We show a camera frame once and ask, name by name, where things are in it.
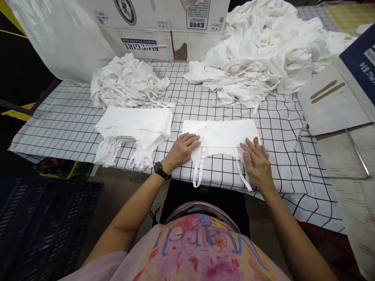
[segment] black plastic crate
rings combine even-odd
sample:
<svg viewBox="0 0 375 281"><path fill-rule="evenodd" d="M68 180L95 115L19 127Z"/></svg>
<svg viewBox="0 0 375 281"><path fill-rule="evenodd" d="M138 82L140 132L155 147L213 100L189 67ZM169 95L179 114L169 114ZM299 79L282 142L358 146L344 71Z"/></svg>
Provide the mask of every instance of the black plastic crate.
<svg viewBox="0 0 375 281"><path fill-rule="evenodd" d="M0 280L57 280L75 270L102 184L2 179Z"/></svg>

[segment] tie-dye shirt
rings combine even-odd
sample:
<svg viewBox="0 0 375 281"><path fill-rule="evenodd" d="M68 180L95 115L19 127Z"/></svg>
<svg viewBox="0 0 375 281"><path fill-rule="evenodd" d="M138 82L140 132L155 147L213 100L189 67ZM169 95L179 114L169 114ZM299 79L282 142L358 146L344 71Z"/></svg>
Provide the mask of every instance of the tie-dye shirt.
<svg viewBox="0 0 375 281"><path fill-rule="evenodd" d="M192 214L158 224L129 252L108 254L65 280L289 280L251 240Z"/></svg>

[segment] black smartwatch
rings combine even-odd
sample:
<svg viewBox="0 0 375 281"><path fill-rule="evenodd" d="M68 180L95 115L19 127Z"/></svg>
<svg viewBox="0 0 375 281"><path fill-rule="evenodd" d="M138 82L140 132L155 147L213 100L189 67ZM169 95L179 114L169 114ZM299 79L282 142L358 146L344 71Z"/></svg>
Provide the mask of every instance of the black smartwatch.
<svg viewBox="0 0 375 281"><path fill-rule="evenodd" d="M172 177L172 175L168 175L166 172L163 171L163 167L161 166L160 162L157 162L154 165L154 170L155 170L155 173L162 176L165 180L169 180Z"/></svg>

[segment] hand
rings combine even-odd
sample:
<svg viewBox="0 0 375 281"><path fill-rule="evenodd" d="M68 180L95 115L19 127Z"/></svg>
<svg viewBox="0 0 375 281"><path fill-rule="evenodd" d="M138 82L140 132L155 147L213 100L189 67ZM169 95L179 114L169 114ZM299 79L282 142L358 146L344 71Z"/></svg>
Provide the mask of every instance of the hand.
<svg viewBox="0 0 375 281"><path fill-rule="evenodd" d="M199 138L200 136L195 134L185 133L181 135L173 144L167 156L161 161L163 171L170 174L173 169L187 162L190 159L191 151L200 146L200 142L195 142Z"/></svg>
<svg viewBox="0 0 375 281"><path fill-rule="evenodd" d="M268 153L262 144L259 145L258 137L254 138L254 144L246 138L246 144L240 143L244 150L246 172L249 178L256 184L262 194L276 191L273 183L271 163L268 161Z"/></svg>

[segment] black and white checkered cloth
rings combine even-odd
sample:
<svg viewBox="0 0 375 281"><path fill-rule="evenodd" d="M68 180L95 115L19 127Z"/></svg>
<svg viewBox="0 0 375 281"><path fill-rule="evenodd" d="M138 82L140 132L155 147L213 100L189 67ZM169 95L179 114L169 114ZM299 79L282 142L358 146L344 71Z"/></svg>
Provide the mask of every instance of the black and white checkered cloth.
<svg viewBox="0 0 375 281"><path fill-rule="evenodd" d="M335 30L324 8L301 7L299 15L304 20L318 16L327 29ZM153 61L152 65L160 67L166 66L167 63L158 60ZM171 68L156 72L157 76L167 76L171 80L166 90L166 96L170 98L164 101L176 102L172 97L174 95L184 104L176 103L176 107L171 108L174 112L171 136L153 153L154 162L161 161L169 152L182 132L184 120L224 121L251 118L270 155L275 185L296 219L344 233L345 228L331 185L321 178L310 177L307 172L297 138L300 134L309 133L296 94L268 95L260 104L256 115L252 115L254 109L246 109L240 105L230 108L215 107L212 101L217 102L216 93L200 85L190 84L183 78L188 68L187 62L174 61ZM77 86L63 81L16 134L10 150L28 159L32 158L30 160L33 161L44 157L57 157L94 162L98 144L102 141L94 126L103 114L102 109L93 108L89 86ZM316 140L303 140L312 172L324 174ZM124 143L117 155L116 167L130 169L128 162L134 151L133 142ZM259 192L247 191L235 166L231 156L212 155L206 158L202 185L233 189L261 198ZM191 182L192 162L175 169L172 177Z"/></svg>

